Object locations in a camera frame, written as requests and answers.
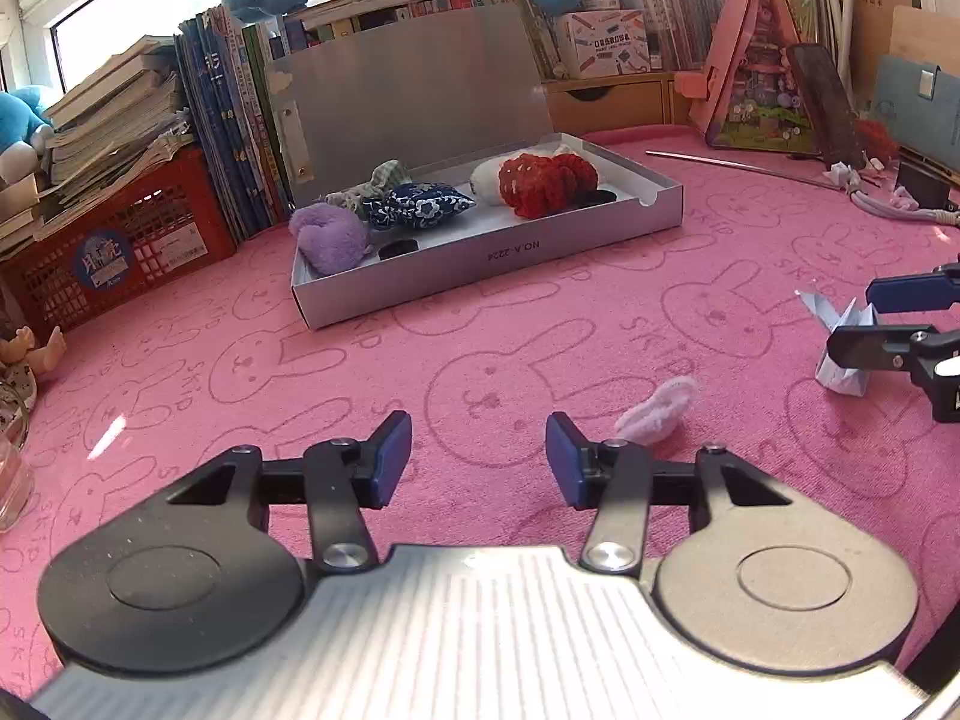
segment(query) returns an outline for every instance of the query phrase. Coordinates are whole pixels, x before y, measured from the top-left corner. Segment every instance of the purple fuzzy object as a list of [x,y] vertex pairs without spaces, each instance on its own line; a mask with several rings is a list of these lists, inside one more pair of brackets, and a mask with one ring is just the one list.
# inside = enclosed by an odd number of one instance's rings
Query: purple fuzzy object
[[323,202],[294,211],[290,232],[296,247],[321,276],[356,268],[367,250],[367,225],[349,208]]

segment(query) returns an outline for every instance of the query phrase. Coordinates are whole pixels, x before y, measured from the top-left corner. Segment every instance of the glass jar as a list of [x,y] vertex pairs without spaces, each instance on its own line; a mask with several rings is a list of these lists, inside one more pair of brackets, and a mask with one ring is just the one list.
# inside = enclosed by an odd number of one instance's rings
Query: glass jar
[[0,433],[0,533],[13,528],[34,489],[34,470]]

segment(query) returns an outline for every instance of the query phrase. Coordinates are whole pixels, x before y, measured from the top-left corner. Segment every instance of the black round object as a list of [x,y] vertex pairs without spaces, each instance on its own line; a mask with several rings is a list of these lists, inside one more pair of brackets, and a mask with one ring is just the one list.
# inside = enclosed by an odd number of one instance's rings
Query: black round object
[[589,208],[592,205],[605,205],[606,203],[616,201],[616,194],[608,189],[595,189],[587,191],[577,199],[578,208]]
[[704,651],[772,674],[892,661],[917,608],[909,567],[795,490],[769,477],[762,484],[782,502],[735,505],[736,495],[709,492],[721,501],[709,523],[656,572],[654,599],[667,619]]
[[401,238],[399,241],[392,241],[390,244],[380,247],[379,256],[381,260],[389,260],[391,257],[398,257],[402,254],[410,254],[419,249],[418,244],[412,238]]
[[[224,456],[232,463],[218,466]],[[251,525],[265,527],[259,463],[258,450],[224,453],[60,552],[37,591],[56,651],[158,676],[220,664],[275,634],[301,605],[304,576]]]

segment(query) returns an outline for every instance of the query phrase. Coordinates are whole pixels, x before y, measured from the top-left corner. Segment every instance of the silver screw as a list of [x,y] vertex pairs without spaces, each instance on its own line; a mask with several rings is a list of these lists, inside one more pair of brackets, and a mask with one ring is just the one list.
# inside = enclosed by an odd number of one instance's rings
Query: silver screw
[[350,570],[360,568],[366,565],[370,559],[370,553],[367,548],[361,544],[354,544],[352,541],[342,541],[337,544],[330,544],[323,551],[323,562],[331,568],[341,568]]
[[587,552],[587,561],[595,568],[608,571],[619,571],[631,565],[637,558],[630,547],[618,544],[615,541],[601,541]]

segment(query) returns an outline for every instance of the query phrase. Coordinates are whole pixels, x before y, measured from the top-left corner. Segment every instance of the red plastic basket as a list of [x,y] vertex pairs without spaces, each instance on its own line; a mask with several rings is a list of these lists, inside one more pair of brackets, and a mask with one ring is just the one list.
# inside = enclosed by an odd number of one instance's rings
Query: red plastic basket
[[198,146],[181,148],[64,229],[0,264],[37,336],[68,330],[236,252]]

